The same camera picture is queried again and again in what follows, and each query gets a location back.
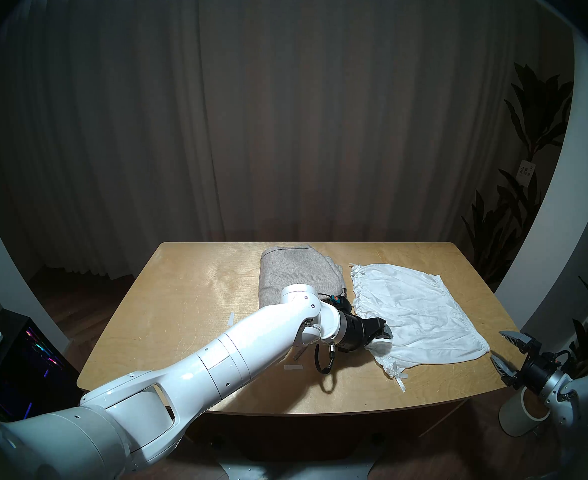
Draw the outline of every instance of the cylindrical stand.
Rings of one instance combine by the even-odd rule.
[[[536,425],[543,422],[549,416],[549,411],[543,418],[534,418],[527,412],[523,396],[527,387],[523,386],[516,394],[511,396],[510,400],[501,406],[498,413],[501,427],[508,435],[519,437]]]

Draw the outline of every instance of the black cable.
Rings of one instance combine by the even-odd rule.
[[[319,344],[316,344],[316,349],[314,350],[314,364],[316,365],[316,369],[319,371],[319,373],[327,375],[330,371],[332,371],[332,366],[334,364],[335,346],[330,344],[330,362],[327,363],[325,368],[321,368],[321,364],[318,362],[318,345]]]

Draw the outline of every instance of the white wall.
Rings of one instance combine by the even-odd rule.
[[[0,238],[0,303],[3,308],[31,317],[47,339],[64,353],[69,339],[49,317],[27,286]]]
[[[588,263],[588,244],[577,248],[588,231],[588,44],[578,34],[574,34],[574,58],[574,99],[556,171],[536,221],[496,291],[517,327],[523,328],[537,313],[535,323],[529,325],[537,333],[531,335],[548,346],[562,345],[573,330],[571,313],[560,316],[549,311],[555,305],[551,297],[575,279],[571,294],[578,300],[584,287],[577,275],[588,281],[588,265],[578,267],[581,261]],[[567,317],[569,331],[558,329],[566,325]]]

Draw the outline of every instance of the curtain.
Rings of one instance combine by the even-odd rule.
[[[164,241],[455,241],[520,161],[530,0],[23,0],[0,160],[44,262]]]

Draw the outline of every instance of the wooden table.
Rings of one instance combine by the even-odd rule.
[[[78,386],[92,390],[134,370],[155,370],[192,354],[235,321],[258,309],[261,252],[283,242],[166,242],[143,268],[96,344]],[[449,242],[317,242],[311,245],[343,267],[353,300],[349,263],[391,263],[440,275],[492,350],[515,366],[524,356],[499,335],[516,330],[498,299]],[[503,387],[490,355],[451,365],[407,370],[407,391],[388,378],[369,351],[338,353],[330,375],[273,365],[212,408],[247,415],[354,414],[424,407]]]

